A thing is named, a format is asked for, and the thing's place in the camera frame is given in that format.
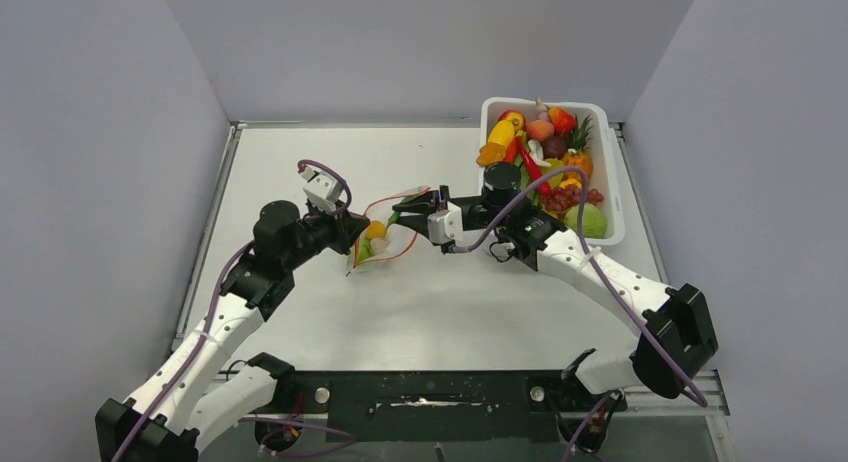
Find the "green toy vegetable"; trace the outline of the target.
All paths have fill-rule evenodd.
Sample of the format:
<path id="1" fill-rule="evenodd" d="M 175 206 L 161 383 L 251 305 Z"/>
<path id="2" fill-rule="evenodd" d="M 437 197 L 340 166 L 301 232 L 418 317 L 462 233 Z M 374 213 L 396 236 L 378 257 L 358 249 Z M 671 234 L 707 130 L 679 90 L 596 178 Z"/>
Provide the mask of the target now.
<path id="1" fill-rule="evenodd" d="M 358 245 L 356 263 L 357 264 L 363 263 L 364 261 L 368 260 L 372 256 L 373 256 L 373 253 L 371 251 L 370 241 L 367 240 L 367 239 L 363 239 Z"/>

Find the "yellow toy lemon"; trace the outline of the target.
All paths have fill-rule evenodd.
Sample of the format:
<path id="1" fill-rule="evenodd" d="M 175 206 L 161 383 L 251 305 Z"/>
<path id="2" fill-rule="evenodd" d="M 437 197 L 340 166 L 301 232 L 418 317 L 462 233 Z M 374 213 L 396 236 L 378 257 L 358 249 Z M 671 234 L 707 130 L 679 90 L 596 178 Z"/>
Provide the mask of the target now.
<path id="1" fill-rule="evenodd" d="M 386 234 L 387 226 L 379 220 L 373 220 L 366 228 L 364 237 L 366 240 L 383 239 L 386 237 Z"/>

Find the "clear zip top bag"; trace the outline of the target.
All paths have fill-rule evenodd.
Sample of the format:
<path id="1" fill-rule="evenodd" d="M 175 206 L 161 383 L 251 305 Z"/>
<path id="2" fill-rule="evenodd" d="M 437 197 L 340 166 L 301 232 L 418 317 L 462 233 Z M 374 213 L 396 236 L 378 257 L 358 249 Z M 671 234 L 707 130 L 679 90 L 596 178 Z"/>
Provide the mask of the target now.
<path id="1" fill-rule="evenodd" d="M 387 222 L 392 212 L 391 207 L 405 195 L 430 190 L 431 187 L 426 185 L 414 187 L 388 197 L 377 199 L 365 208 L 364 216 L 368 217 L 370 222 L 373 220 L 379 220 L 387 226 L 385 239 L 390 242 L 390 246 L 384 254 L 372 256 L 363 263 L 357 264 L 356 256 L 358 245 L 363 239 L 365 239 L 363 233 L 347 257 L 346 276 L 376 270 L 380 266 L 399 259 L 411 250 L 418 239 L 419 234 L 412 229 L 401 226 L 399 223 L 389 226 Z"/>

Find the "red toy chili pepper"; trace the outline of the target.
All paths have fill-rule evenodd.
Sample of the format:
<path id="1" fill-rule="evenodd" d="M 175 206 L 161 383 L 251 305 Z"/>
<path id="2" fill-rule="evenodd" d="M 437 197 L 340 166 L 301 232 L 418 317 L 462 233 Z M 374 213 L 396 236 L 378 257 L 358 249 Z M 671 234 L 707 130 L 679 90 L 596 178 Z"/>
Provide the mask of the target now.
<path id="1" fill-rule="evenodd" d="M 521 154 L 523 165 L 528 173 L 529 178 L 532 182 L 536 184 L 535 190 L 542 197 L 549 197 L 552 193 L 552 189 L 550 185 L 543 180 L 543 174 L 541 172 L 541 169 L 531 156 L 531 153 L 528 151 L 526 143 L 520 142 L 518 144 L 518 150 Z"/>

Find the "green toy chili pepper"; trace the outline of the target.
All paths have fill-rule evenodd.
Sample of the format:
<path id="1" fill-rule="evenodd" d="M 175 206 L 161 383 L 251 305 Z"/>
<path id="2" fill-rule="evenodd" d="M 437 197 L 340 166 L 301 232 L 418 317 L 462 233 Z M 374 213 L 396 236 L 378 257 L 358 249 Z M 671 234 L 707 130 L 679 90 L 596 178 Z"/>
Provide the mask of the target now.
<path id="1" fill-rule="evenodd" d="M 388 218 L 389 226 L 398 224 L 400 219 L 412 217 L 421 218 L 429 214 L 431 194 L 429 191 L 412 193 L 401 197 L 391 207 L 391 215 Z"/>

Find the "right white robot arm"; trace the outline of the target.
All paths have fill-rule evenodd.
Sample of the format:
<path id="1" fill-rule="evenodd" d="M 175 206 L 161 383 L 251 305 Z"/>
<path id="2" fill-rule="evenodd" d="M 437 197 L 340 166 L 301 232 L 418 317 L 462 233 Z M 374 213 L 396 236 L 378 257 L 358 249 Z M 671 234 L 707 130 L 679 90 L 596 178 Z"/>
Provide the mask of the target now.
<path id="1" fill-rule="evenodd" d="M 484 169 L 476 196 L 454 197 L 441 186 L 392 209 L 399 225 L 445 254 L 470 253 L 486 241 L 506 245 L 508 259 L 570 285 L 634 334 L 618 352 L 588 349 L 564 370 L 562 393 L 572 407 L 585 409 L 603 393 L 636 386 L 707 406 L 694 379 L 718 342 L 704 294 L 690 284 L 673 288 L 649 279 L 589 245 L 582 230 L 531 203 L 545 181 L 523 187 L 518 167 L 497 162 Z"/>

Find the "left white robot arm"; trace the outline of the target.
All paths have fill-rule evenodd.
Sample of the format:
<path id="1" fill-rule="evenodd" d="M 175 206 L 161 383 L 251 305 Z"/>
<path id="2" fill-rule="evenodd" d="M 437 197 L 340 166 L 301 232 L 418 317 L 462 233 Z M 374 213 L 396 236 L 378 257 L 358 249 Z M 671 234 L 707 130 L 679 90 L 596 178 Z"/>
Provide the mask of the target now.
<path id="1" fill-rule="evenodd" d="M 107 400 L 95 416 L 103 461 L 195 461 L 228 427 L 269 403 L 282 371 L 250 369 L 209 392 L 234 351 L 294 288 L 294 272 L 326 249 L 340 255 L 367 229 L 367 217 L 289 201 L 265 205 L 253 239 L 224 265 L 207 313 L 167 361 L 126 399 Z"/>

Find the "white plastic food bin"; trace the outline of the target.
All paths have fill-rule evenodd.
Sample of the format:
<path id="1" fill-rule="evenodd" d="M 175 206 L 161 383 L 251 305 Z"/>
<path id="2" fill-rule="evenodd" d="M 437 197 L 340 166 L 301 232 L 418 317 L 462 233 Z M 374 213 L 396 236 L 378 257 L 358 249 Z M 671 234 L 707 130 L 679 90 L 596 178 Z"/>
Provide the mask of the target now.
<path id="1" fill-rule="evenodd" d="M 598 207 L 607 221 L 607 230 L 603 239 L 586 238 L 591 246 L 612 246 L 622 241 L 625 228 L 623 210 L 620 203 L 620 190 L 613 157 L 613 146 L 616 141 L 614 130 L 609 126 L 606 113 L 599 106 L 588 103 L 560 102 L 544 103 L 540 100 L 535 102 L 518 98 L 492 97 L 483 103 L 481 109 L 481 142 L 480 147 L 495 126 L 502 120 L 513 122 L 516 135 L 507 149 L 506 156 L 502 162 L 508 162 L 517 167 L 519 173 L 519 188 L 525 189 L 532 183 L 523 165 L 518 144 L 525 142 L 528 151 L 538 164 L 543 175 L 563 166 L 563 158 L 567 152 L 565 134 L 558 136 L 554 134 L 544 142 L 529 140 L 526 126 L 529 122 L 537 119 L 547 120 L 548 109 L 560 107 L 577 118 L 578 124 L 586 117 L 591 119 L 593 128 L 587 144 L 593 160 L 593 172 L 590 179 L 582 180 L 576 173 L 569 172 L 552 177 L 547 183 L 553 190 L 556 187 L 566 185 L 578 185 L 581 188 L 597 189 L 604 195 L 604 201 Z M 564 214 L 551 214 L 542 207 L 543 197 L 533 190 L 528 196 L 530 203 L 541 209 L 545 214 L 552 215 L 559 221 L 564 222 Z"/>

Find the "purple toy grapes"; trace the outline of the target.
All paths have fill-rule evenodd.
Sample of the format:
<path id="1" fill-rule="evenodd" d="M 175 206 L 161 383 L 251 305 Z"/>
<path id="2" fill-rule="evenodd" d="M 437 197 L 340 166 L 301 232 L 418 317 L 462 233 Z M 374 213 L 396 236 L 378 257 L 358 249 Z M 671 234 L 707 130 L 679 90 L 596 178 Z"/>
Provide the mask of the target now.
<path id="1" fill-rule="evenodd" d="M 552 190 L 549 196 L 541 199 L 542 207 L 545 211 L 551 214 L 564 214 L 572 207 L 580 203 L 582 196 L 582 188 L 578 185 L 566 185 L 564 187 L 556 187 Z M 587 192 L 587 202 L 599 206 L 604 201 L 604 195 L 597 189 L 589 189 Z"/>

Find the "toy peach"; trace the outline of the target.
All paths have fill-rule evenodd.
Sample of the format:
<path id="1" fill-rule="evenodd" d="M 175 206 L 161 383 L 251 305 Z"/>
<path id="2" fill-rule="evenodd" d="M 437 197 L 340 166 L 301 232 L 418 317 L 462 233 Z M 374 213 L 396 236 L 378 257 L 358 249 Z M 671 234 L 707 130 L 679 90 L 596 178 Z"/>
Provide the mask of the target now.
<path id="1" fill-rule="evenodd" d="M 544 142 L 555 134 L 555 127 L 547 120 L 537 119 L 527 124 L 526 133 L 529 140 Z"/>

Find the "toy pineapple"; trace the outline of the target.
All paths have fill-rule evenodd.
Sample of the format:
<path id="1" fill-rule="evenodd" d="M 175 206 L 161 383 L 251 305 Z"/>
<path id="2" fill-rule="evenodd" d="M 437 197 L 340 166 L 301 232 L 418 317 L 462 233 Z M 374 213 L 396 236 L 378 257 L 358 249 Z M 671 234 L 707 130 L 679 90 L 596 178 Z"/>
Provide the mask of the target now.
<path id="1" fill-rule="evenodd" d="M 592 128 L 591 119 L 586 117 L 568 133 L 566 137 L 567 152 L 563 158 L 566 166 L 581 168 L 588 179 L 591 178 L 593 172 L 593 160 L 587 148 Z"/>

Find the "green toy cabbage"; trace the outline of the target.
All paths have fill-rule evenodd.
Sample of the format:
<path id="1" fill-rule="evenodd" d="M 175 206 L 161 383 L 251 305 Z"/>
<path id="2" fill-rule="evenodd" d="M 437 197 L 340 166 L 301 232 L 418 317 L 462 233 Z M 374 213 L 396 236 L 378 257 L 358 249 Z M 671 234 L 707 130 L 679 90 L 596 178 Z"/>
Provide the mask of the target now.
<path id="1" fill-rule="evenodd" d="M 569 208 L 564 216 L 565 225 L 577 231 L 579 206 Z M 586 238 L 603 239 L 607 230 L 607 221 L 603 212 L 593 204 L 586 203 L 582 212 L 582 229 Z"/>

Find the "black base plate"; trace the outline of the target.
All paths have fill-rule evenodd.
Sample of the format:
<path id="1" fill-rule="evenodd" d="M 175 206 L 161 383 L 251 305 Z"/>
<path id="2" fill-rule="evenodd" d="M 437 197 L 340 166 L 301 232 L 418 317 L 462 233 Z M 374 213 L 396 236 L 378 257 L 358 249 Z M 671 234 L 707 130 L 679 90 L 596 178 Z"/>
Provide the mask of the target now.
<path id="1" fill-rule="evenodd" d="M 601 399 L 560 370 L 296 371 L 259 414 L 324 422 L 330 443 L 553 443 Z"/>

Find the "aluminium frame rail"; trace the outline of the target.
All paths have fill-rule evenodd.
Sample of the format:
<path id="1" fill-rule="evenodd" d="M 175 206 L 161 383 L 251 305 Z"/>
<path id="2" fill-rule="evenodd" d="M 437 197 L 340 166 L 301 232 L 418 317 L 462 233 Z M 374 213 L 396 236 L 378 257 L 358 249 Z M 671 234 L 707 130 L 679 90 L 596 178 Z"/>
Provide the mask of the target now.
<path id="1" fill-rule="evenodd" d="M 681 395 L 676 399 L 667 399 L 651 392 L 647 387 L 634 386 L 625 388 L 622 393 L 628 408 L 624 412 L 628 417 L 636 416 L 669 416 L 669 417 L 708 417 L 729 416 L 730 408 L 725 397 L 724 387 L 717 370 L 707 370 L 698 373 L 693 381 L 705 396 L 708 405 L 698 406 L 695 402 Z M 176 408 L 178 402 L 184 403 L 184 409 L 188 411 L 187 401 L 194 401 L 191 414 L 199 410 L 198 403 L 208 394 L 217 390 L 225 384 L 224 373 L 220 372 L 205 386 L 198 385 L 193 391 L 198 393 L 197 397 L 183 396 L 186 391 L 183 382 L 178 382 L 160 405 L 160 409 Z"/>

